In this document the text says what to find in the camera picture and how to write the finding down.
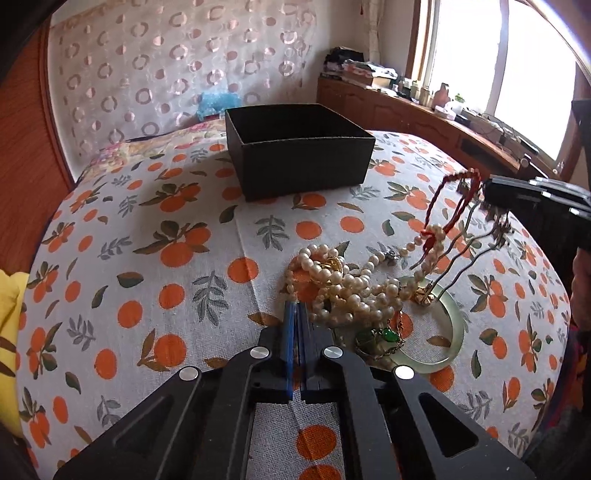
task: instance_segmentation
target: white wall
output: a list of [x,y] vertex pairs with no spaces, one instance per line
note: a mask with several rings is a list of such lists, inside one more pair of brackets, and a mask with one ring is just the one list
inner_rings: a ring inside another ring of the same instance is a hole
[[363,51],[361,2],[359,0],[315,0],[316,36],[304,76],[304,89],[309,102],[316,101],[318,75],[326,54],[332,47],[349,47]]
[[379,25],[382,64],[404,76],[413,26],[414,0],[385,0]]

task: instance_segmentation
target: open box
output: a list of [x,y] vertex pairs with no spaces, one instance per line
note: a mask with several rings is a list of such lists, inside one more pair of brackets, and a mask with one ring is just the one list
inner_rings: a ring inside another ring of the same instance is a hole
[[228,150],[247,201],[358,185],[375,138],[318,104],[226,111]]

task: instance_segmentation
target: wooden cabinet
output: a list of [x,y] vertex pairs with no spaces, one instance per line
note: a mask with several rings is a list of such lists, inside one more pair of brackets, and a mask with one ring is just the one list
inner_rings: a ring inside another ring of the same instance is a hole
[[456,122],[436,116],[428,108],[338,80],[320,79],[318,103],[367,130],[399,132],[432,143],[466,168],[514,176],[519,164],[486,138]]

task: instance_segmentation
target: orange floral bedspread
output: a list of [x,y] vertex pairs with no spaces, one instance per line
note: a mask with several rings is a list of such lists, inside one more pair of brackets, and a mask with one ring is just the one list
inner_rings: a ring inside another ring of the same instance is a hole
[[[223,122],[104,151],[61,204],[40,246],[18,338],[23,430],[41,480],[185,365],[220,367],[282,318],[284,269],[303,246],[348,242],[348,262],[416,236],[458,163],[417,137],[374,133],[365,183],[244,202]],[[433,221],[459,195],[445,188]],[[472,233],[477,210],[448,258]],[[570,318],[556,272],[517,220],[500,251],[451,289],[465,340],[430,381],[521,456],[558,378]],[[451,276],[486,248],[475,242]],[[380,275],[401,275],[420,251]],[[301,299],[314,287],[301,278]],[[405,308],[411,356],[439,359],[449,325]],[[344,478],[335,408],[261,406],[247,478]]]

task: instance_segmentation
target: green pendant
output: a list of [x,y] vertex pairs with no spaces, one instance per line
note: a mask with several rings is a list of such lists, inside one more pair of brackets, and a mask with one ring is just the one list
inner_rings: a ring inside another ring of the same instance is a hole
[[398,343],[400,341],[400,335],[389,328],[382,330],[382,338],[388,343]]
[[357,335],[355,335],[355,341],[357,342],[358,345],[364,345],[366,343],[373,342],[374,337],[375,337],[374,330],[371,328],[368,328],[368,329],[361,330],[360,332],[358,332]]

